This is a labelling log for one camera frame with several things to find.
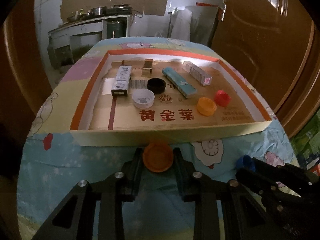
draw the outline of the silver bolt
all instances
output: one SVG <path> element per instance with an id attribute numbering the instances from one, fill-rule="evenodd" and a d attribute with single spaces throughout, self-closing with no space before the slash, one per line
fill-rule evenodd
<path id="1" fill-rule="evenodd" d="M 115 173 L 115 177 L 116 177 L 117 179 L 121 179 L 123 176 L 124 176 L 124 174 L 123 174 L 122 171 L 118 171 L 118 172 Z"/>
<path id="2" fill-rule="evenodd" d="M 277 205 L 277 210 L 278 210 L 279 212 L 281 212 L 281 211 L 283 210 L 283 206 L 282 206 L 282 205 Z"/>
<path id="3" fill-rule="evenodd" d="M 86 186 L 87 184 L 88 184 L 88 182 L 87 182 L 86 180 L 81 180 L 81 181 L 78 182 L 78 186 L 79 186 L 79 187 L 84 187 L 84 186 Z"/>
<path id="4" fill-rule="evenodd" d="M 229 183 L 230 183 L 230 185 L 231 185 L 232 187 L 238 187 L 238 186 L 239 186 L 239 182 L 236 181 L 235 179 L 230 180 Z"/>
<path id="5" fill-rule="evenodd" d="M 202 173 L 199 171 L 195 171 L 194 173 L 192 173 L 192 176 L 196 179 L 199 179 L 202 177 Z"/>

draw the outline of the red bottle cap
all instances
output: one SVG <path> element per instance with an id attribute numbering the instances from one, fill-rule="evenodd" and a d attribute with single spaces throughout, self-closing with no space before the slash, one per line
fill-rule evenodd
<path id="1" fill-rule="evenodd" d="M 230 103 L 231 97 L 225 91 L 218 90 L 214 96 L 214 101 L 217 105 L 226 107 Z"/>

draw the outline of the white wall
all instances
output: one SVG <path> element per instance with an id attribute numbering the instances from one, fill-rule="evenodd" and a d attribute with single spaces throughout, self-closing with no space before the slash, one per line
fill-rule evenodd
<path id="1" fill-rule="evenodd" d="M 196 2 L 212 3 L 222 5 L 223 0 L 168 0 L 166 13 L 164 16 L 144 15 L 143 18 L 135 17 L 130 28 L 130 36 L 155 36 L 161 33 L 166 37 L 169 14 L 168 11 L 184 9 L 185 6 L 196 5 Z M 60 5 L 62 0 L 35 0 L 35 21 L 36 34 L 39 42 L 39 49 L 44 64 L 44 69 L 52 87 L 55 87 L 55 80 L 59 77 L 59 72 L 55 71 L 50 64 L 47 47 L 49 45 L 48 32 L 62 24 L 60 18 Z"/>

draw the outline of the wooden door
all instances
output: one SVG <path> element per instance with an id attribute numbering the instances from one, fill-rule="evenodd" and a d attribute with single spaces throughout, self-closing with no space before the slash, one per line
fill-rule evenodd
<path id="1" fill-rule="evenodd" d="M 276 112 L 296 84 L 313 40 L 298 0 L 225 0 L 212 49 L 235 67 Z"/>

